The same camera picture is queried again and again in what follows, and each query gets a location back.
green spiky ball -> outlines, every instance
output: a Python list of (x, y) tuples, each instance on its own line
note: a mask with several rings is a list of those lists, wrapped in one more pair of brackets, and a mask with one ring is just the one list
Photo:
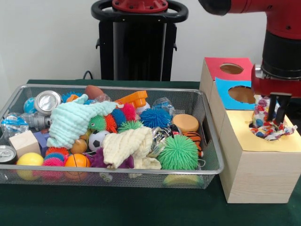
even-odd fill
[(141, 128), (142, 126), (143, 126), (143, 124), (140, 121), (125, 121), (119, 127), (118, 133), (122, 133), (129, 129), (138, 129), (138, 128)]
[(195, 170), (198, 166), (198, 147), (186, 136), (168, 137), (158, 160), (163, 170)]
[(100, 115), (97, 115), (94, 118), (92, 118), (88, 125), (89, 129), (95, 129), (98, 131), (105, 130), (106, 127), (107, 123), (105, 121), (105, 118)]

green tablecloth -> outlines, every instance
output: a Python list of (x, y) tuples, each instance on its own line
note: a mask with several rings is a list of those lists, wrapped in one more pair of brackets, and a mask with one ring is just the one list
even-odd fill
[[(29, 83), (197, 89), (197, 82)], [(227, 204), (220, 180), (206, 190), (0, 185), (0, 225), (299, 226), (301, 181), (288, 204)]]

yellow ball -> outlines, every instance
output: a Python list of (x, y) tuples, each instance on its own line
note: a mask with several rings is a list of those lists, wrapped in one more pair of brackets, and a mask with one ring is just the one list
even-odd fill
[[(26, 153), (22, 155), (17, 161), (17, 165), (23, 166), (41, 166), (43, 164), (43, 157), (37, 153)], [(17, 174), (24, 180), (36, 180), (39, 176), (34, 176), (32, 170), (17, 170)]]

yellow paper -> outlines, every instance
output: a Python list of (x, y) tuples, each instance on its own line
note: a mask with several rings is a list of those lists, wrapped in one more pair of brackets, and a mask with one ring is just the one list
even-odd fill
[[(279, 140), (268, 141), (254, 135), (249, 124), (253, 111), (226, 111), (234, 133), (244, 151), (252, 152), (301, 152), (301, 137), (297, 131)], [(285, 117), (288, 126), (293, 126)]]

metal basket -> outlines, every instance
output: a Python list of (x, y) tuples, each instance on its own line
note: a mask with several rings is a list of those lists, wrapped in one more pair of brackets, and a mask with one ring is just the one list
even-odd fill
[[(150, 170), (150, 169), (104, 169), (75, 167), (44, 167), (0, 165), (0, 183), (32, 185), (79, 185), (79, 186), (118, 186), (118, 187), (170, 187), (205, 189), (216, 174), (223, 170), (223, 159), (216, 136), (213, 120), (206, 96), (195, 89), (148, 89), (100, 87), (112, 100), (119, 99), (138, 90), (147, 90), (148, 103), (167, 97), (179, 112), (191, 114), (199, 121), (198, 133), (202, 137), (204, 166), (197, 170)], [(24, 85), (11, 96), (0, 112), (3, 119), (9, 112), (23, 112), (23, 105), (30, 97), (45, 90), (59, 94), (70, 91), (81, 92), (85, 86), (65, 85)], [(0, 145), (8, 145), (4, 136)], [(36, 176), (34, 180), (24, 180), (18, 174)]]

